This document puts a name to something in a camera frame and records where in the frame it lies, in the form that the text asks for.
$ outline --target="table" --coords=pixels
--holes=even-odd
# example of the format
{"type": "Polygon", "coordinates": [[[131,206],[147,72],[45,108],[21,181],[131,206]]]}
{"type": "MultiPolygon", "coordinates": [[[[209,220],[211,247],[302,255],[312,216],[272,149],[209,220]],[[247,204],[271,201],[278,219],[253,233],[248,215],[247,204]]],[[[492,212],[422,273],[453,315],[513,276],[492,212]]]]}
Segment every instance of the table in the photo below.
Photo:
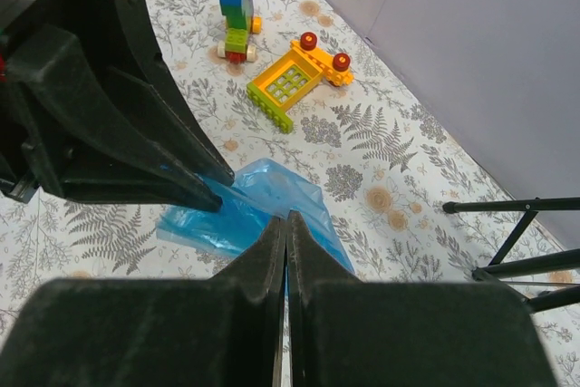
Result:
{"type": "MultiPolygon", "coordinates": [[[[263,32],[255,63],[217,56],[225,35],[218,0],[147,0],[163,56],[200,125],[233,169],[269,157],[324,188],[358,277],[464,281],[484,265],[518,214],[446,216],[449,200],[509,198],[441,128],[324,0],[254,0],[263,32]],[[246,97],[246,84],[313,31],[329,53],[353,58],[355,81],[321,84],[290,112],[280,133],[246,97]]],[[[227,259],[156,239],[164,206],[84,206],[39,192],[27,204],[0,198],[0,334],[42,282],[56,276],[206,278],[227,259]]],[[[511,258],[559,249],[534,225],[511,258]]],[[[577,281],[559,272],[538,281],[577,281]]],[[[518,290],[537,294],[542,288],[518,290]]],[[[562,385],[580,385],[580,307],[534,316],[562,385]]],[[[288,353],[285,328],[285,353],[288,353]]],[[[290,385],[285,359],[284,386],[290,385]]]]}

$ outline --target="blue plastic bag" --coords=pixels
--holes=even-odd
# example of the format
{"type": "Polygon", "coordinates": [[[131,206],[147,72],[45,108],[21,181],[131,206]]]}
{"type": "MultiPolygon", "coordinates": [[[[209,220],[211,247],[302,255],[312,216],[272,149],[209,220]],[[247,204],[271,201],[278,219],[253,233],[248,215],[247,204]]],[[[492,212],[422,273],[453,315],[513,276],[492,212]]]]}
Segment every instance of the blue plastic bag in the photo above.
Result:
{"type": "Polygon", "coordinates": [[[218,213],[171,206],[157,225],[158,237],[219,256],[238,256],[254,243],[272,216],[299,211],[314,239],[354,272],[323,203],[322,190],[270,159],[236,173],[231,187],[204,181],[223,199],[218,213]]]}

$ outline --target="yellow toy trailer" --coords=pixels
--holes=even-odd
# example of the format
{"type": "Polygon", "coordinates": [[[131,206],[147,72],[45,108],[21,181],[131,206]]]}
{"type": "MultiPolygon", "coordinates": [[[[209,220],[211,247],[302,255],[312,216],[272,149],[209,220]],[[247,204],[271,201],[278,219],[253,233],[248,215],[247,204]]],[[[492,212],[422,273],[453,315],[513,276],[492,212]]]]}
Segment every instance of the yellow toy trailer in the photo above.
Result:
{"type": "Polygon", "coordinates": [[[334,86],[354,80],[346,53],[335,56],[316,47],[312,32],[290,43],[290,52],[247,85],[247,97],[274,121],[283,133],[290,133],[294,122],[286,115],[292,106],[309,93],[323,77],[334,86]]]}

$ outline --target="orange toy wheel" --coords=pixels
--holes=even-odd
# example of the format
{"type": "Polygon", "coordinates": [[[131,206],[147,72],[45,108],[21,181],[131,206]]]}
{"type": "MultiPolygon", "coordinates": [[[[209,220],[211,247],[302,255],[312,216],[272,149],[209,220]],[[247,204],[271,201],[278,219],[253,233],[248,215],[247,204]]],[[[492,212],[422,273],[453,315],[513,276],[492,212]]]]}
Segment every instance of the orange toy wheel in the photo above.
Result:
{"type": "Polygon", "coordinates": [[[351,57],[346,53],[337,53],[333,58],[333,68],[337,72],[345,72],[351,65],[351,57]]]}
{"type": "Polygon", "coordinates": [[[314,32],[304,32],[300,37],[300,47],[303,50],[313,50],[317,42],[318,38],[314,32]]]}

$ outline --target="white wheel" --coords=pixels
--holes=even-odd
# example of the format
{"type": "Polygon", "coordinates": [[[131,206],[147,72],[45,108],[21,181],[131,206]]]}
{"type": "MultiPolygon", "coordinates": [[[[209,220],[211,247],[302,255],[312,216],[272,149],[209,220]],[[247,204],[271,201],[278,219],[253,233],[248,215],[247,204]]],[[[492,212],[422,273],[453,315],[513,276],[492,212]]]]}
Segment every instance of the white wheel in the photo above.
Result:
{"type": "Polygon", "coordinates": [[[257,47],[253,44],[248,44],[246,49],[246,61],[249,63],[254,63],[257,59],[257,47]]]}
{"type": "Polygon", "coordinates": [[[226,57],[226,42],[225,41],[218,41],[217,42],[217,56],[220,58],[226,57]]]}

